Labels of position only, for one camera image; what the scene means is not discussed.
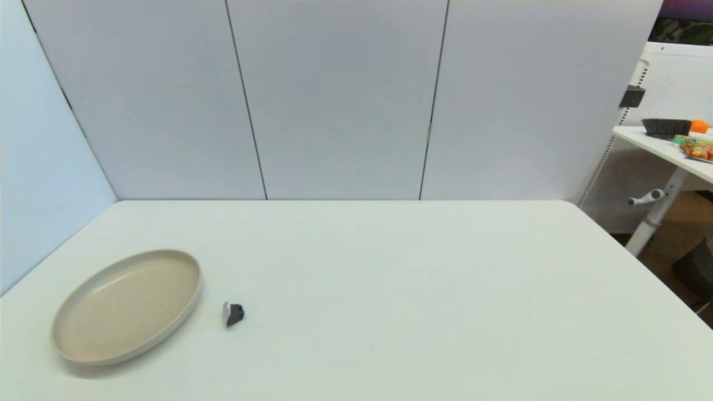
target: snack package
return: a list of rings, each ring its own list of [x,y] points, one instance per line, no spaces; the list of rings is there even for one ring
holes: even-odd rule
[[[691,143],[687,141],[679,143],[679,147],[690,158],[713,162],[713,145],[708,142],[693,141]]]
[[[693,144],[696,143],[696,140],[693,139],[693,138],[691,138],[690,136],[686,136],[686,135],[676,135],[676,136],[673,138],[673,141],[672,141],[672,142],[675,143],[675,144],[677,144],[677,145],[693,145]]]

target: wooden floor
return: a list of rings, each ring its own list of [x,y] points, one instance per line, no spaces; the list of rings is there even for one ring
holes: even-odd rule
[[[713,202],[694,192],[681,192],[654,237],[639,255],[639,260],[671,291],[690,305],[700,298],[681,284],[673,274],[673,263],[698,245],[713,228]],[[626,243],[628,235],[615,235]],[[713,306],[700,315],[713,328]]]

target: small black object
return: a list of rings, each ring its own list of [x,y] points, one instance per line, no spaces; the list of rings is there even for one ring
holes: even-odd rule
[[[624,92],[624,97],[619,103],[619,107],[639,107],[641,100],[644,98],[644,93],[646,93],[646,89],[629,85],[626,88],[626,92]]]
[[[229,303],[223,304],[223,322],[225,327],[230,327],[235,323],[238,323],[245,317],[245,310],[242,309],[242,305],[239,303]]]
[[[688,136],[690,120],[669,120],[666,118],[645,118],[641,120],[646,128],[646,135],[671,141],[676,135]]]

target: plate rim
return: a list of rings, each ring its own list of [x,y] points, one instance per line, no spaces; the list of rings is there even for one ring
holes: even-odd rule
[[[132,348],[129,351],[126,351],[122,354],[115,355],[112,357],[105,357],[101,359],[95,359],[95,360],[78,360],[74,357],[71,357],[67,355],[65,352],[61,350],[61,348],[57,345],[56,340],[55,340],[55,328],[57,327],[57,320],[60,315],[60,313],[65,309],[67,306],[67,303],[69,300],[71,300],[79,290],[84,288],[85,285],[89,284],[93,279],[95,279],[97,276],[99,276],[101,273],[113,268],[114,266],[118,265],[119,263],[122,263],[128,259],[131,258],[137,258],[142,255],[147,255],[151,253],[161,253],[161,252],[169,252],[169,253],[179,253],[184,257],[188,257],[195,263],[195,267],[198,269],[198,281],[195,284],[195,289],[193,291],[193,294],[191,295],[190,300],[188,303],[185,305],[183,310],[181,310],[180,313],[178,313],[173,320],[171,320],[170,323],[168,323],[161,331],[158,333],[154,334],[150,338],[146,339],[144,342],[141,344],[137,345],[136,347]],[[151,348],[155,347],[162,341],[164,341],[166,338],[168,338],[169,335],[171,335],[177,328],[178,326],[183,323],[184,320],[188,318],[188,316],[191,314],[193,309],[195,309],[195,305],[198,303],[198,299],[200,298],[201,294],[201,289],[202,289],[202,280],[203,280],[203,274],[202,270],[200,268],[200,263],[196,258],[193,257],[193,255],[183,251],[183,250],[178,250],[178,249],[172,249],[172,248],[161,248],[161,249],[154,249],[154,250],[147,250],[145,252],[140,252],[140,253],[135,253],[133,255],[129,255],[125,258],[121,258],[117,260],[114,263],[111,263],[110,265],[104,267],[103,269],[97,271],[96,273],[92,274],[84,280],[81,284],[77,285],[72,292],[67,295],[67,297],[64,299],[64,301],[60,304],[59,308],[57,308],[57,311],[54,314],[54,317],[52,318],[52,324],[50,325],[50,343],[52,344],[52,348],[57,352],[62,358],[65,360],[76,363],[78,365],[85,365],[85,366],[104,366],[104,365],[113,365],[115,363],[123,362],[125,360],[129,360],[133,357],[137,357],[144,352],[150,350]]]

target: desk leg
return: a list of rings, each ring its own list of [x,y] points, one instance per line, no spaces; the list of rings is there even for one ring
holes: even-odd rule
[[[688,171],[683,168],[676,168],[673,176],[671,176],[671,179],[666,184],[666,188],[664,188],[666,196],[662,200],[654,203],[654,207],[651,208],[649,214],[647,214],[641,224],[636,227],[634,235],[632,235],[626,244],[627,250],[634,256],[638,256],[639,253],[641,253],[641,250],[644,249],[646,243],[649,242],[651,236],[654,235],[661,225],[661,220],[671,208],[671,205],[673,205],[678,193],[681,192],[681,187],[684,181],[686,181],[688,174]]]

